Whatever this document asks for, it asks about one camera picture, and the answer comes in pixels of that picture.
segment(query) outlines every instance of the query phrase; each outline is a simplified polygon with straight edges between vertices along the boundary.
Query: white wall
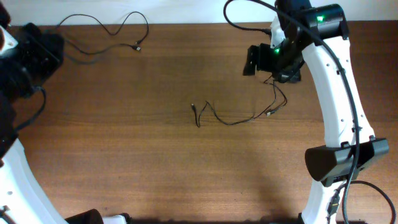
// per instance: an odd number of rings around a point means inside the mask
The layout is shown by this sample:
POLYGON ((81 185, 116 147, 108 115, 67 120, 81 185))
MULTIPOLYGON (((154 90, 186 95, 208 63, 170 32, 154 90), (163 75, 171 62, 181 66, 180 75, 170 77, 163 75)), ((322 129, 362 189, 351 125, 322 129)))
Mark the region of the white wall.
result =
MULTIPOLYGON (((33 22, 54 25, 73 13, 89 14, 105 24, 120 23, 131 11, 146 15, 150 23, 215 23, 225 22, 223 5, 226 0, 0 0, 12 16, 13 25, 33 22)), ((274 0, 265 0, 274 4, 274 0)), ((338 3, 346 17, 358 20, 398 19, 398 0, 311 0, 313 6, 338 3)), ((273 20, 274 12, 247 1, 230 4, 228 15, 235 22, 273 20)), ((142 23, 136 14, 127 23, 142 23)), ((65 24, 95 24, 95 21, 74 17, 65 24)))

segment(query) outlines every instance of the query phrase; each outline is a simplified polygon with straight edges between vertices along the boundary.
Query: black mount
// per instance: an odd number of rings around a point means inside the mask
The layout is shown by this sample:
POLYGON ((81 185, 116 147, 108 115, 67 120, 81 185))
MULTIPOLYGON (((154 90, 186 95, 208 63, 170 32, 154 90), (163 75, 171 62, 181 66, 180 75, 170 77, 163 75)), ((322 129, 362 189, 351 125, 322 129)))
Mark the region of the black mount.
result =
MULTIPOLYGON (((330 187, 334 182, 345 180, 353 165, 355 145, 348 142, 339 148, 319 146, 305 151, 305 163, 311 177, 322 182, 325 187, 330 187)), ((360 144, 359 161, 354 172, 355 180, 362 170, 368 168, 382 156, 389 152, 387 139, 370 138, 369 142, 360 144)))
MULTIPOLYGON (((277 0, 275 5, 321 39, 338 36, 348 38, 347 21, 343 9, 337 4, 312 7, 309 0, 277 0)), ((252 45, 248 50, 243 75, 254 75, 257 70, 271 72, 280 83, 299 82, 300 69, 304 65, 302 50, 312 44, 313 39, 284 17, 278 17, 286 39, 273 48, 269 44, 252 45)))
MULTIPOLYGON (((9 16, 0 4, 0 26, 9 16)), ((18 45, 0 55, 0 167, 1 159, 17 139, 12 122, 16 116, 11 103, 31 97, 62 65, 64 40, 58 34, 42 34, 27 24, 15 35, 18 45)))

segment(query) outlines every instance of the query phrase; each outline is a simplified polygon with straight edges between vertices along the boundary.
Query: wooden tabletop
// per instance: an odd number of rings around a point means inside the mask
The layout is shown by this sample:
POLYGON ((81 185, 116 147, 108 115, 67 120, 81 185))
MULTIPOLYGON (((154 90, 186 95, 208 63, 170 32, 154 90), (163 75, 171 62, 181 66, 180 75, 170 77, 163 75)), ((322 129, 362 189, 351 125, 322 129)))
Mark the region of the wooden tabletop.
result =
MULTIPOLYGON (((390 153, 359 179, 378 185, 398 206, 398 22, 350 22, 349 28, 363 108, 376 136, 390 145, 390 153)), ((99 26, 61 31, 79 46, 99 50, 133 44, 145 28, 126 26, 116 37, 99 26)), ((197 128, 191 110, 191 103, 201 109, 208 100, 223 119, 236 121, 268 106, 272 87, 262 81, 269 74, 242 76, 248 47, 262 42, 269 38, 227 24, 150 25, 141 52, 114 49, 94 65, 65 59, 44 85, 45 111, 20 135, 55 208, 65 218, 92 208, 161 220, 296 217, 311 185, 305 150, 324 145, 307 66, 302 82, 279 85, 289 103, 270 117, 225 126, 206 110, 197 128)), ((71 47, 66 52, 88 59, 71 47)), ((17 122, 41 100, 36 94, 18 101, 17 122)), ((353 185, 348 200, 351 220, 389 222, 388 204, 376 191, 353 185)))

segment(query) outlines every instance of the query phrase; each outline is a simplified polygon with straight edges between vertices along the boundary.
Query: cable connector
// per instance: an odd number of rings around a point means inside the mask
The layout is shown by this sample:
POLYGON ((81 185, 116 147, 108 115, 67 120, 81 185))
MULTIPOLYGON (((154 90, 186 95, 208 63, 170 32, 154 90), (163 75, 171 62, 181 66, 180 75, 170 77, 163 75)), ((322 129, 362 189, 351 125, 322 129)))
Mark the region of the cable connector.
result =
POLYGON ((329 207, 328 207, 328 214, 329 217, 331 217, 332 215, 334 215, 335 213, 337 213, 338 210, 338 206, 339 206, 339 202, 340 202, 340 196, 339 194, 335 194, 333 196, 333 198, 331 198, 331 201, 329 203, 329 207))
POLYGON ((276 111, 273 110, 273 111, 267 112, 266 115, 267 115, 267 116, 271 116, 271 115, 273 115, 275 112, 276 112, 276 111))
POLYGON ((141 48, 138 47, 138 46, 131 46, 131 48, 132 48, 133 50, 136 50, 136 51, 140 51, 140 50, 141 50, 141 48))
POLYGON ((193 110, 193 112, 195 113, 197 112, 197 108, 193 103, 191 104, 191 109, 193 110))

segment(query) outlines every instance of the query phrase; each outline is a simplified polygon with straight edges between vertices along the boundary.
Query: electrical wire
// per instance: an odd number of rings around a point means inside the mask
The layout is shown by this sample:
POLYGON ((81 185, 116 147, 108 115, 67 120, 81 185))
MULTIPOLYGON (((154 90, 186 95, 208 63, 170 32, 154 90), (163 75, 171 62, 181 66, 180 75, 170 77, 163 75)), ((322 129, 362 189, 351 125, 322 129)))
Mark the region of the electrical wire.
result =
MULTIPOLYGON (((110 36, 115 36, 115 35, 118 35, 118 34, 120 33, 121 29, 123 28, 123 25, 126 23, 126 21, 127 21, 127 19, 129 18, 129 16, 130 16, 131 14, 134 14, 134 13, 138 13, 138 14, 140 14, 140 15, 144 18, 144 20, 145 20, 145 22, 146 22, 146 28, 147 28, 146 33, 145 33, 145 35, 143 36, 143 38, 141 38, 141 39, 139 39, 139 40, 136 41, 136 45, 123 44, 123 43, 121 43, 121 44, 114 44, 114 45, 111 45, 111 46, 109 46, 109 47, 107 47, 107 48, 105 48, 105 49, 103 49, 103 50, 99 50, 99 51, 96 51, 96 52, 87 52, 87 51, 82 50, 81 48, 79 48, 77 45, 75 45, 74 43, 72 43, 70 40, 65 39, 65 42, 68 43, 68 44, 70 44, 74 49, 76 49, 77 51, 79 51, 81 54, 85 54, 85 55, 98 55, 98 54, 103 54, 103 53, 105 53, 105 52, 107 52, 107 51, 109 51, 109 50, 111 50, 111 49, 113 49, 113 48, 115 48, 115 47, 130 47, 130 48, 132 48, 133 50, 140 51, 141 48, 140 48, 138 45, 141 44, 141 43, 145 40, 145 38, 148 36, 148 33, 149 33, 149 24, 148 24, 148 20, 146 19, 146 17, 145 17, 142 13, 137 12, 137 11, 130 12, 130 13, 126 16, 126 18, 124 19, 123 23, 119 26, 119 29, 118 29, 116 32, 110 32, 110 31, 104 26, 104 24, 102 24, 97 18, 95 18, 94 16, 86 15, 86 14, 72 14, 72 15, 70 15, 70 16, 67 16, 67 17, 64 18, 57 26, 55 26, 55 28, 53 28, 52 30, 57 30, 59 27, 61 27, 61 25, 62 25, 67 19, 69 19, 69 18, 71 18, 71 17, 73 17, 73 16, 85 16, 85 17, 90 17, 90 18, 94 19, 95 21, 97 21, 97 22, 101 25, 101 27, 102 27, 110 36)), ((71 57, 71 56, 68 56, 67 58, 69 58, 70 60, 72 60, 72 61, 75 62, 75 63, 84 64, 84 65, 93 64, 93 63, 95 63, 95 62, 97 61, 97 60, 92 60, 92 61, 90 61, 90 62, 83 62, 83 61, 77 60, 77 59, 75 59, 75 58, 73 58, 73 57, 71 57)))
POLYGON ((77 51, 79 51, 80 53, 85 54, 85 55, 98 55, 98 54, 103 54, 103 53, 105 53, 105 52, 107 52, 107 51, 109 51, 109 50, 111 50, 112 48, 115 48, 115 47, 131 47, 133 50, 141 50, 141 48, 138 47, 138 46, 121 43, 121 44, 110 45, 109 47, 107 47, 107 48, 105 48, 105 49, 103 49, 103 50, 99 50, 99 51, 97 51, 97 52, 86 52, 86 51, 80 49, 80 48, 79 48, 77 45, 75 45, 74 43, 70 42, 69 40, 66 40, 66 39, 65 39, 65 42, 67 42, 67 43, 70 44, 74 49, 76 49, 77 51))
POLYGON ((18 125, 15 128, 16 132, 19 132, 20 130, 22 130, 22 129, 28 127, 29 125, 31 125, 40 116, 40 114, 43 112, 43 110, 45 108, 45 103, 46 103, 46 99, 47 99, 47 94, 45 92, 45 89, 43 87, 41 87, 41 86, 36 86, 36 87, 34 87, 34 91, 35 92, 37 92, 37 91, 41 91, 42 92, 42 94, 43 94, 43 104, 40 107, 40 109, 33 115, 33 117, 29 118, 27 121, 24 121, 23 123, 21 123, 20 125, 18 125))
POLYGON ((145 23, 146 23, 146 27, 147 27, 147 31, 146 31, 146 33, 145 33, 145 36, 144 36, 143 38, 141 38, 140 40, 137 40, 137 42, 136 42, 136 44, 139 45, 139 44, 140 44, 142 41, 144 41, 145 38, 148 36, 148 33, 149 33, 149 24, 148 24, 147 18, 146 18, 141 12, 137 12, 137 11, 130 12, 130 13, 126 16, 126 18, 124 19, 123 23, 120 25, 119 29, 118 29, 116 32, 114 32, 114 33, 110 32, 110 31, 104 26, 104 24, 102 24, 97 18, 95 18, 94 16, 86 15, 86 14, 72 14, 72 15, 70 15, 70 16, 67 16, 67 17, 64 18, 57 26, 55 26, 54 29, 57 30, 67 19, 69 19, 69 18, 71 18, 71 17, 73 17, 73 16, 86 16, 86 17, 90 17, 90 18, 94 19, 95 21, 97 21, 97 22, 102 26, 102 28, 103 28, 110 36, 115 36, 115 35, 118 35, 118 34, 119 34, 119 32, 120 32, 121 29, 123 28, 124 24, 126 23, 127 19, 129 18, 129 16, 132 15, 132 14, 134 14, 134 13, 138 13, 138 14, 140 14, 140 15, 144 18, 145 23))
MULTIPOLYGON (((367 185, 371 188, 373 188, 374 190, 377 190, 387 201, 387 203, 390 206, 391 209, 391 224, 394 224, 396 222, 397 219, 397 211, 396 208, 394 207, 394 204, 392 203, 392 200, 388 197, 388 195, 386 193, 384 193, 378 186, 371 184, 369 182, 363 181, 363 180, 353 180, 351 181, 351 184, 363 184, 363 185, 367 185)), ((340 194, 340 191, 342 190, 342 188, 346 187, 347 184, 342 184, 341 186, 339 186, 335 191, 335 195, 333 197, 338 197, 338 195, 340 194)))
MULTIPOLYGON (((229 3, 231 3, 234 0, 229 0, 225 5, 227 6, 229 3)), ((349 174, 348 174, 348 179, 347 179, 347 184, 345 187, 345 193, 343 196, 343 206, 342 206, 342 210, 343 210, 343 218, 344 218, 344 222, 345 224, 349 224, 348 222, 348 216, 347 216, 347 210, 346 210, 346 201, 347 201, 347 196, 348 196, 348 190, 349 190, 349 186, 350 183, 353 179, 354 176, 354 172, 356 169, 356 166, 358 165, 358 160, 359 160, 359 144, 360 144, 360 140, 359 140, 359 131, 360 131, 360 127, 359 127, 359 121, 358 121, 358 114, 356 111, 356 106, 355 106, 355 101, 354 101, 354 97, 353 97, 353 93, 351 91, 351 88, 349 86, 348 80, 347 80, 347 76, 346 76, 346 72, 345 69, 343 68, 343 66, 341 65, 338 57, 336 56, 336 54, 333 52, 333 50, 325 43, 325 41, 323 41, 321 38, 319 38, 319 36, 317 36, 315 33, 313 33, 309 28, 305 27, 301 22, 297 21, 296 19, 294 19, 293 17, 289 16, 288 14, 280 11, 279 9, 277 9, 274 6, 271 6, 270 4, 260 1, 260 0, 247 0, 247 1, 252 1, 252 2, 256 2, 258 4, 261 4, 273 11, 275 11, 276 13, 278 13, 278 15, 286 18, 287 20, 289 20, 292 24, 296 25, 297 27, 301 28, 304 32, 306 32, 312 39, 313 41, 318 44, 318 45, 322 45, 326 51, 330 54, 330 56, 332 57, 333 61, 336 63, 338 71, 341 75, 341 78, 343 80, 346 92, 347 92, 347 96, 348 96, 348 100, 349 103, 351 105, 351 110, 353 113, 353 121, 354 121, 354 132, 355 132, 355 151, 354 151, 354 160, 353 160, 353 165, 351 166, 350 170, 349 170, 349 174)))
POLYGON ((271 36, 271 30, 270 29, 259 29, 259 28, 247 28, 247 27, 241 27, 236 25, 235 23, 231 22, 230 19, 228 19, 228 16, 226 14, 226 8, 228 7, 228 5, 231 3, 232 1, 228 1, 225 6, 224 6, 224 18, 225 20, 233 27, 241 29, 241 30, 248 30, 248 31, 260 31, 263 32, 269 36, 271 36))
POLYGON ((213 112, 215 118, 216 118, 219 122, 221 122, 221 123, 223 123, 223 124, 225 124, 225 125, 227 125, 227 126, 233 126, 233 125, 237 125, 237 124, 241 124, 241 123, 247 123, 247 122, 250 122, 250 121, 254 121, 255 119, 259 118, 259 117, 260 117, 261 115, 263 115, 263 114, 266 114, 267 116, 270 116, 270 115, 274 114, 276 111, 278 111, 278 110, 280 110, 281 108, 283 108, 283 107, 287 104, 287 97, 285 96, 284 92, 275 84, 275 80, 273 80, 272 83, 267 82, 271 77, 272 77, 272 76, 270 76, 266 81, 264 81, 264 84, 272 85, 272 86, 273 86, 273 90, 274 90, 274 101, 273 101, 264 111, 262 111, 261 113, 259 113, 257 116, 254 116, 254 115, 253 115, 253 116, 251 116, 251 117, 248 118, 248 119, 244 119, 244 120, 241 120, 241 121, 236 121, 236 122, 233 122, 233 123, 227 123, 226 121, 222 120, 222 119, 218 116, 216 110, 212 107, 212 105, 211 105, 208 101, 206 101, 206 104, 205 104, 205 106, 203 107, 203 109, 200 111, 199 116, 198 116, 197 109, 196 109, 195 105, 194 105, 194 104, 191 104, 191 108, 192 108, 192 110, 193 110, 193 112, 194 112, 194 114, 195 114, 195 123, 196 123, 197 127, 198 127, 198 128, 201 127, 200 118, 201 118, 201 116, 202 116, 204 110, 207 108, 207 106, 210 107, 210 109, 211 109, 211 111, 213 112), (276 103, 276 101, 277 101, 276 90, 278 90, 278 91, 280 92, 280 94, 282 94, 282 96, 284 97, 284 100, 283 100, 283 102, 282 102, 280 105, 278 105, 276 108, 270 110, 269 108, 271 108, 271 107, 276 103))
POLYGON ((76 63, 78 65, 94 65, 97 62, 101 60, 101 57, 96 57, 93 60, 80 60, 75 57, 72 57, 71 55, 68 55, 67 53, 63 53, 63 56, 66 57, 67 59, 71 60, 73 63, 76 63))

